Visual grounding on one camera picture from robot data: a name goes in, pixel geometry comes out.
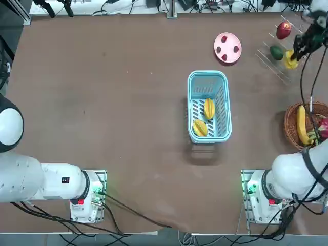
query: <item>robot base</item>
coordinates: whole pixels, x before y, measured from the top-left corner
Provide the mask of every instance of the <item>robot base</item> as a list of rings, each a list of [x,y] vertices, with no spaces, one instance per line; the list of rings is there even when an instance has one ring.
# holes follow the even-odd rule
[[[105,198],[98,191],[106,192],[107,171],[85,170],[90,179],[87,197],[78,204],[70,202],[71,220],[81,223],[99,223],[104,220],[103,203]]]
[[[265,170],[242,170],[241,181],[246,211],[247,228],[250,223],[268,224],[282,208],[283,202],[273,204],[263,193],[262,176]],[[270,224],[280,223],[281,212],[275,216]]]

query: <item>pink bowl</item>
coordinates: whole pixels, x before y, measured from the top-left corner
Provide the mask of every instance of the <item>pink bowl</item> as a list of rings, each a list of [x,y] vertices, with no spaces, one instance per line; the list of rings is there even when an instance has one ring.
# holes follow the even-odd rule
[[[223,43],[222,38],[224,36],[227,39]],[[214,41],[214,53],[221,62],[227,64],[233,64],[236,61],[238,61],[238,59],[240,58],[241,43],[234,34],[229,32],[223,32],[220,35],[218,35]]]

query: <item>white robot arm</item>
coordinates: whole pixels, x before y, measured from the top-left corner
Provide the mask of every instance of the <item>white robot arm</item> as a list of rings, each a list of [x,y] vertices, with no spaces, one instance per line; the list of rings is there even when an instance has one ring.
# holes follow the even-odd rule
[[[271,170],[256,170],[245,189],[252,206],[254,222],[269,223],[277,213],[279,218],[284,200],[293,200],[295,197],[298,200],[304,199],[327,164],[328,140],[325,140],[310,150],[279,155]],[[306,200],[324,193],[326,195],[327,189],[328,172],[324,172]]]
[[[71,219],[94,223],[103,220],[106,172],[103,182],[94,171],[64,163],[40,163],[11,150],[24,132],[24,120],[18,107],[0,94],[0,202],[68,199]]]
[[[104,184],[94,171],[81,171],[65,163],[40,163],[8,151],[0,154],[0,202],[70,200],[71,218],[78,222],[101,221],[98,195]]]

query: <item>red apple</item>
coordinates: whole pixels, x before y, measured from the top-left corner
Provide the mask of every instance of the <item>red apple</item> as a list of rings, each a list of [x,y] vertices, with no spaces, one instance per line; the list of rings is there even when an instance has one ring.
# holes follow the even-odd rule
[[[291,33],[292,26],[289,22],[282,22],[277,27],[276,36],[278,39],[284,39]]]

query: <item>floor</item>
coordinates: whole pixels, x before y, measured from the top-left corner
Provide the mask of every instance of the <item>floor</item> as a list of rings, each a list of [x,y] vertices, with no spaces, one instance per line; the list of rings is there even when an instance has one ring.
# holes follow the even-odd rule
[[[23,6],[29,10],[32,0],[21,0]],[[16,52],[19,38],[23,30],[23,21],[14,13],[9,11],[6,7],[0,4],[0,34],[8,43],[9,47]],[[63,235],[67,240],[73,239],[75,236],[70,234]],[[199,245],[207,244],[218,238],[218,236],[197,236]],[[240,241],[248,241],[251,238],[243,238]],[[175,229],[162,229],[158,232],[158,235],[133,235],[128,238],[124,238],[123,241],[128,245],[133,246],[178,246],[180,245],[177,238],[177,230]],[[76,246],[84,245],[106,245],[113,242],[113,238],[110,235],[97,235],[96,237],[84,237],[80,236],[75,241]],[[286,236],[282,241],[264,241],[262,239],[249,243],[249,246],[307,246],[307,245],[327,245],[328,237],[325,236]],[[217,243],[211,245],[227,246],[231,243],[225,238],[222,238]],[[17,246],[17,245],[34,245],[34,246],[62,246],[67,245],[59,235],[57,234],[0,234],[0,246]]]

